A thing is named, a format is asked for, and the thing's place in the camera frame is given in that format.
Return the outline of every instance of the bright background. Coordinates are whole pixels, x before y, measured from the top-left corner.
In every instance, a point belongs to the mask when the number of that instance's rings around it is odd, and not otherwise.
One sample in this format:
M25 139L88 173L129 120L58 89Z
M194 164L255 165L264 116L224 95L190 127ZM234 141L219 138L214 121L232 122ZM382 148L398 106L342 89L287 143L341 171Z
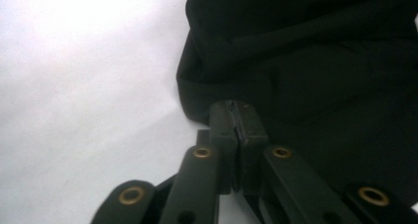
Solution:
M0 0L0 223L89 223L159 184L196 130L175 72L186 0ZM220 224L252 223L221 197Z

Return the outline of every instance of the black fabric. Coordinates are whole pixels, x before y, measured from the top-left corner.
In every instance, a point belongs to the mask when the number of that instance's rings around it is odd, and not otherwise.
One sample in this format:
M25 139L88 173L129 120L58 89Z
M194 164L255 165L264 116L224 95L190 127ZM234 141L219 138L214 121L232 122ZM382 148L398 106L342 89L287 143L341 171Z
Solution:
M418 201L418 0L188 0L177 71L186 115L255 106L273 143L337 191Z

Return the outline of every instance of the brass grommet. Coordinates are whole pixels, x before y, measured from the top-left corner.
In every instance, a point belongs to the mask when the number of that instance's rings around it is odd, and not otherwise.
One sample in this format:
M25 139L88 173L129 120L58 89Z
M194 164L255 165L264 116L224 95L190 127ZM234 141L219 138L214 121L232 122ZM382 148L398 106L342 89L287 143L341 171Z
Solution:
M127 195L133 192L133 197L128 197ZM132 205L142 200L144 197L145 190L141 187L128 187L119 195L119 202L125 205Z
M193 154L197 158L207 158L212 155L212 151L205 147L198 147L194 149Z
M384 192L373 187L360 187L359 195L365 201L376 206L388 206L389 198Z
M288 158L292 156L292 152L283 147L276 147L273 149L273 155L278 158Z

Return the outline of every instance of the dark cloth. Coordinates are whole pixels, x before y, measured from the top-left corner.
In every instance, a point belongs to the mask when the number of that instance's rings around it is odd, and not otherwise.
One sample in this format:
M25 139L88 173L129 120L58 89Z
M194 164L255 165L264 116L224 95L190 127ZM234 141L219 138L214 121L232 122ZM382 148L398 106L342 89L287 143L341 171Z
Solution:
M336 191L418 201L418 0L188 0L177 71L187 117L252 104Z

